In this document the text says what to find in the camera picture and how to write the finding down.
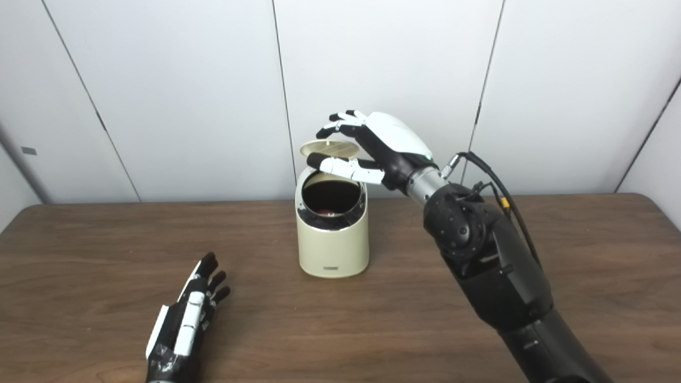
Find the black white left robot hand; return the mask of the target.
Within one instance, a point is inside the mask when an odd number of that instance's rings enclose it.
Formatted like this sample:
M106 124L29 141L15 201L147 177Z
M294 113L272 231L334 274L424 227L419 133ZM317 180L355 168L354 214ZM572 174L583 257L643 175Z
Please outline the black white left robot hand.
M201 348L219 303L231 293L209 252L195 265L178 300L162 305L148 340L146 382L199 382Z

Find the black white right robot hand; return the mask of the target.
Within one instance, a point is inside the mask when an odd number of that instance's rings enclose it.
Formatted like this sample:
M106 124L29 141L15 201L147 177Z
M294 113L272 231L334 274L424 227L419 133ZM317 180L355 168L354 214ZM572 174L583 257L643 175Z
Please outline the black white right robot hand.
M360 111L331 114L330 123L316 138L326 139L340 133L353 138L371 160L313 152L307 156L309 167L363 184L381 184L389 190L407 194L411 175L423 168L435 168L432 151L401 120L384 112L364 115Z

